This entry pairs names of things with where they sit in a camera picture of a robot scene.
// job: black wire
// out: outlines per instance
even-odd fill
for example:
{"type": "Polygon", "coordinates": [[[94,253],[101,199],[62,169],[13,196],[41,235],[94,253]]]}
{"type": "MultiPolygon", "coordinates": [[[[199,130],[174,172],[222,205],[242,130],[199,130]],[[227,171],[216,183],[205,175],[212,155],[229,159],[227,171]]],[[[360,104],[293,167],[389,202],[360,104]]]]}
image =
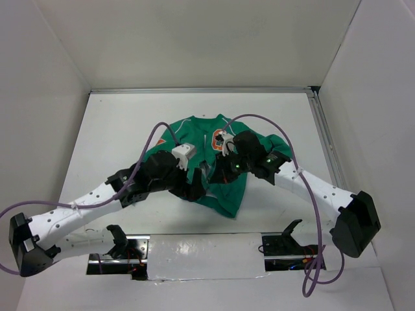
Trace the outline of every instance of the black wire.
{"type": "Polygon", "coordinates": [[[226,142],[226,149],[228,149],[228,152],[231,152],[231,150],[230,150],[230,148],[228,146],[229,143],[231,143],[233,146],[235,146],[235,144],[233,143],[233,141],[227,141],[226,142]]]}

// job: white panel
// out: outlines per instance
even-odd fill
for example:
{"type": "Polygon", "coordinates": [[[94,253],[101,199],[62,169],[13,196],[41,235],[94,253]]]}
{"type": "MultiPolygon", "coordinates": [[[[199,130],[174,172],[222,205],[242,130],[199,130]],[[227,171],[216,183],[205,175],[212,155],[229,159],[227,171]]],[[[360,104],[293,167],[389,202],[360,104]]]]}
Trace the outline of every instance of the white panel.
{"type": "MultiPolygon", "coordinates": [[[[346,270],[306,299],[303,271],[243,280],[131,281],[129,275],[85,275],[87,259],[67,259],[28,278],[18,311],[393,310],[380,268],[346,270]]],[[[336,274],[322,271],[322,279],[336,274]]]]}
{"type": "MultiPolygon", "coordinates": [[[[212,118],[219,113],[235,117],[248,112],[266,115],[279,123],[294,144],[301,166],[330,181],[305,93],[92,94],[61,200],[70,202],[119,169],[135,163],[148,134],[159,121],[172,123],[190,115],[212,118]]],[[[253,118],[242,121],[264,135],[278,134],[265,121],[253,118]]],[[[157,132],[154,144],[163,131],[157,132]]],[[[249,175],[236,220],[166,191],[99,218],[91,227],[102,229],[108,224],[119,224],[129,234],[275,232],[284,230],[297,218],[314,220],[312,206],[289,191],[249,175]]]]}
{"type": "MultiPolygon", "coordinates": [[[[31,0],[0,1],[0,209],[59,196],[89,86],[82,82],[31,0]]],[[[0,221],[0,262],[16,270],[0,221]]],[[[15,310],[24,280],[0,271],[2,310],[15,310]]]]}
{"type": "Polygon", "coordinates": [[[37,0],[93,88],[321,85],[359,0],[37,0]]]}
{"type": "Polygon", "coordinates": [[[152,235],[149,280],[255,279],[267,275],[260,233],[152,235]]]}
{"type": "Polygon", "coordinates": [[[352,190],[373,194],[375,250],[396,311],[415,295],[413,0],[363,0],[320,98],[352,190]]]}

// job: clothing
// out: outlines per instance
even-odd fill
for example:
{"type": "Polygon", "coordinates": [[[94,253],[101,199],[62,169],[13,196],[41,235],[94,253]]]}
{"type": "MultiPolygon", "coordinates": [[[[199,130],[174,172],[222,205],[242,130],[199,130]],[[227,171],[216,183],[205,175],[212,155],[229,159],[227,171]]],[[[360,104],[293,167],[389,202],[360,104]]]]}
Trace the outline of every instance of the clothing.
{"type": "MultiPolygon", "coordinates": [[[[222,145],[215,137],[230,120],[220,114],[214,119],[201,119],[191,116],[171,124],[180,144],[189,143],[196,147],[196,154],[189,160],[188,164],[187,180],[189,183],[193,180],[194,169],[198,168],[201,162],[205,161],[209,166],[214,167],[216,154],[222,151],[222,145]]],[[[237,135],[246,130],[252,131],[241,122],[233,122],[226,131],[232,135],[237,135]]],[[[277,150],[286,156],[292,157],[289,146],[282,138],[277,135],[264,137],[261,134],[255,134],[267,152],[277,150]]],[[[154,152],[159,150],[171,151],[174,147],[174,140],[170,132],[166,130],[157,145],[146,153],[145,160],[154,152]]],[[[208,179],[210,176],[202,175],[202,184],[205,190],[210,191],[215,198],[204,196],[197,200],[196,203],[210,207],[223,216],[235,218],[243,199],[246,176],[247,174],[242,174],[237,180],[229,184],[209,184],[208,179]]]]}

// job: green jacket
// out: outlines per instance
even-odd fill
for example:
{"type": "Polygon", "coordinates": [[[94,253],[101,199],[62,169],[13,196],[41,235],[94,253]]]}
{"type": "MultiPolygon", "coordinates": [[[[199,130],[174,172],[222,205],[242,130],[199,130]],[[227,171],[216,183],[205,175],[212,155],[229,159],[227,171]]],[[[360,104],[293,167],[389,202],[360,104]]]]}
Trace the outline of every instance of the green jacket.
{"type": "MultiPolygon", "coordinates": [[[[218,115],[214,119],[201,119],[191,116],[171,124],[179,143],[189,143],[196,147],[196,154],[189,160],[187,179],[190,183],[193,180],[194,169],[199,167],[201,162],[206,161],[209,166],[215,167],[216,153],[222,151],[222,146],[216,141],[215,137],[230,120],[231,119],[226,118],[223,115],[218,115]]],[[[232,135],[237,135],[246,130],[252,131],[241,122],[233,122],[231,126],[226,129],[226,131],[232,135]]],[[[267,152],[277,150],[286,156],[292,157],[289,146],[282,138],[277,135],[264,137],[261,134],[255,134],[258,136],[259,141],[265,147],[267,152]]],[[[144,160],[147,160],[148,156],[154,152],[159,150],[171,151],[174,147],[175,144],[171,134],[166,130],[157,145],[146,153],[144,160]]],[[[209,190],[213,193],[215,198],[212,196],[204,196],[196,202],[216,210],[223,216],[235,218],[244,196],[247,174],[242,174],[233,183],[209,184],[207,179],[210,178],[213,171],[214,169],[211,170],[209,176],[202,175],[202,184],[205,190],[209,190]]]]}

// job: white floor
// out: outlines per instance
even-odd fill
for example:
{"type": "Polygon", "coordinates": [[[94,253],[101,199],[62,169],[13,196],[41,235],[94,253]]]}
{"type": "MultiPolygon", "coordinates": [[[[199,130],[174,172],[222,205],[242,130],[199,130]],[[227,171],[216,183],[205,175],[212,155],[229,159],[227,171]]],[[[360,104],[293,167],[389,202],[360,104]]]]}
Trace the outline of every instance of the white floor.
{"type": "MultiPolygon", "coordinates": [[[[158,121],[252,112],[266,115],[286,129],[301,165],[330,181],[304,93],[92,94],[61,200],[77,198],[120,168],[129,167],[158,121]]],[[[262,134],[275,133],[262,121],[247,119],[246,123],[262,134]]],[[[255,178],[248,180],[235,220],[168,193],[153,194],[89,227],[119,224],[127,233],[152,234],[157,243],[152,250],[150,239],[148,270],[158,276],[156,279],[200,280],[140,282],[131,281],[128,275],[87,276],[87,256],[75,257],[28,278],[18,310],[393,310],[371,247],[359,259],[347,258],[340,280],[318,286],[308,299],[301,294],[302,271],[265,273],[256,249],[261,236],[255,232],[281,231],[297,218],[312,220],[312,207],[255,178]],[[211,239],[186,236],[182,240],[157,236],[183,233],[252,234],[215,235],[211,239]],[[188,252],[189,245],[198,253],[188,252]]],[[[325,258],[332,263],[332,271],[323,271],[322,279],[337,273],[337,256],[335,248],[327,247],[325,258]]]]}

